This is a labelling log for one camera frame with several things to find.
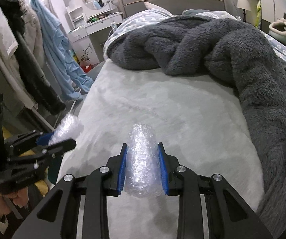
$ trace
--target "person's hand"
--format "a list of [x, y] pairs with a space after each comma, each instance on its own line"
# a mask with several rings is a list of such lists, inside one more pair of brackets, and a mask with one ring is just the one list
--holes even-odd
[[11, 213], [11, 209], [8, 207], [3, 197], [12, 199], [15, 205], [23, 207], [27, 205], [29, 201], [28, 188], [26, 187], [8, 195], [0, 194], [0, 219], [3, 217], [3, 215], [8, 215]]

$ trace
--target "silver bolt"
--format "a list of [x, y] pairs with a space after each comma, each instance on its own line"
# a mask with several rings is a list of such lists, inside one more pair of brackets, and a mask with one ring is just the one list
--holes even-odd
[[71, 180], [73, 179], [73, 176], [70, 175], [70, 174], [67, 174], [67, 175], [64, 176], [63, 179], [64, 179], [66, 182], [69, 182], [69, 181], [71, 181]]
[[106, 172], [108, 172], [110, 169], [109, 169], [109, 167], [107, 167], [107, 166], [102, 166], [101, 168], [100, 168], [100, 172], [101, 173], [106, 173]]
[[185, 171], [186, 171], [186, 167], [180, 165], [180, 166], [178, 166], [178, 167], [176, 168], [176, 170], [177, 170], [178, 172], [185, 172]]
[[223, 177], [222, 177], [220, 174], [214, 174], [214, 176], [213, 176], [213, 179], [216, 180], [216, 181], [218, 181], [218, 182], [221, 181], [222, 178], [223, 178]]

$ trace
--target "bubble wrap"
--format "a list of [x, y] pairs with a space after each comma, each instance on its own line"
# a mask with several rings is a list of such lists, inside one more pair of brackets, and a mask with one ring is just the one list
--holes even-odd
[[54, 131], [49, 146], [69, 138], [76, 139], [83, 130], [84, 126], [81, 121], [76, 116], [68, 113]]
[[126, 155], [124, 190], [137, 198], [162, 194], [158, 147], [151, 126], [135, 124]]

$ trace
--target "gray fuzzy blanket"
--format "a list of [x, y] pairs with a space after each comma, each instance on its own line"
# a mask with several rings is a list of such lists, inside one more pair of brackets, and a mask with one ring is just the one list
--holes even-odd
[[179, 16], [120, 36], [107, 55], [130, 70], [206, 70], [237, 88], [263, 170], [265, 196], [257, 214], [278, 238], [286, 228], [286, 63], [266, 38], [236, 20]]

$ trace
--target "mattress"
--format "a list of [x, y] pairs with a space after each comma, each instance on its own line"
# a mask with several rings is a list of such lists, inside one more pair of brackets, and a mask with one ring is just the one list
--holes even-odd
[[[65, 154], [58, 179], [88, 175], [105, 165], [120, 153], [133, 125], [144, 123], [180, 164], [199, 175], [222, 174], [257, 209], [264, 193], [262, 170], [238, 98], [208, 75], [130, 71], [107, 60], [79, 118], [85, 129], [76, 148]], [[137, 199], [122, 192], [108, 197], [107, 204], [111, 239], [176, 238], [179, 197]]]

